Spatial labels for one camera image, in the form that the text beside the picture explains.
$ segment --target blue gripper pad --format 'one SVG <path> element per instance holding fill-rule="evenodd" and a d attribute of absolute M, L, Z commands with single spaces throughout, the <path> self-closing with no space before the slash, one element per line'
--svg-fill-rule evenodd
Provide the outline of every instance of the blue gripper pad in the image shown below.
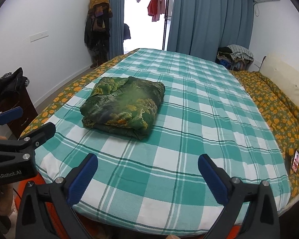
<path fill-rule="evenodd" d="M 21 118 L 23 115 L 23 109 L 16 107 L 6 112 L 0 113 L 0 125 L 7 124 L 15 119 Z"/>
<path fill-rule="evenodd" d="M 88 154 L 87 157 L 90 157 L 90 159 L 82 167 L 81 171 L 78 173 L 76 178 L 69 186 L 67 203 L 70 206 L 80 202 L 86 188 L 88 187 L 91 179 L 93 178 L 97 170 L 97 166 L 98 166 L 97 156 L 94 154 Z"/>
<path fill-rule="evenodd" d="M 198 170 L 204 178 L 218 204 L 227 205 L 228 191 L 213 167 L 208 163 L 204 155 L 198 158 Z"/>

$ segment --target headboard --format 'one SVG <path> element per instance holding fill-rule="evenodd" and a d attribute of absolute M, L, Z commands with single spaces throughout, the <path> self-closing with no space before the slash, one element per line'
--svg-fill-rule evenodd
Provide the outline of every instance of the headboard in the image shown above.
<path fill-rule="evenodd" d="M 299 107 L 299 72 L 295 68 L 281 61 L 279 56 L 269 54 L 263 60 L 260 72 L 273 81 Z"/>

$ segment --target checkered cloth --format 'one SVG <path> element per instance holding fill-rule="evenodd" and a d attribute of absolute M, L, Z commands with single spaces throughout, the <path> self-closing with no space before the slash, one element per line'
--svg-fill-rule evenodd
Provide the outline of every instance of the checkered cloth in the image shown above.
<path fill-rule="evenodd" d="M 75 211 L 145 233 L 206 232 L 222 206 L 198 171 L 197 160 L 204 153 L 244 182 L 268 180 L 278 210 L 287 204 L 290 186 L 275 138 L 250 96 L 223 66 L 140 49 L 103 76 L 161 81 L 166 92 L 151 134 L 141 141 L 82 126 L 80 106 L 100 78 L 49 119 L 56 134 L 36 150 L 47 182 L 65 177 L 88 153 L 98 156 L 98 170 Z M 246 209 L 244 205 L 237 223 Z"/>
<path fill-rule="evenodd" d="M 232 54 L 230 54 L 231 58 L 235 60 L 236 58 L 246 59 L 253 61 L 254 55 L 245 47 L 239 45 L 229 45 L 227 46 L 231 49 Z"/>

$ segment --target wall outlet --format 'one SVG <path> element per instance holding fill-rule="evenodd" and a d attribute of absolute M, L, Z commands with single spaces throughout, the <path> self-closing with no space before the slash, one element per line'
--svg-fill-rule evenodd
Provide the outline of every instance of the wall outlet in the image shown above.
<path fill-rule="evenodd" d="M 41 39 L 41 38 L 44 38 L 44 37 L 47 37 L 47 36 L 49 36 L 48 31 L 44 31 L 44 32 L 32 35 L 32 36 L 30 36 L 30 42 L 36 41 L 38 39 Z"/>

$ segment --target folded green cloth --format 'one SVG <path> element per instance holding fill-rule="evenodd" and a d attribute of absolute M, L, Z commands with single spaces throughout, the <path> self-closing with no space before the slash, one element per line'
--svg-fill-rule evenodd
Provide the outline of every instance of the folded green cloth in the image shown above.
<path fill-rule="evenodd" d="M 161 82 L 103 77 L 80 108 L 83 126 L 141 140 L 151 131 L 164 92 Z"/>

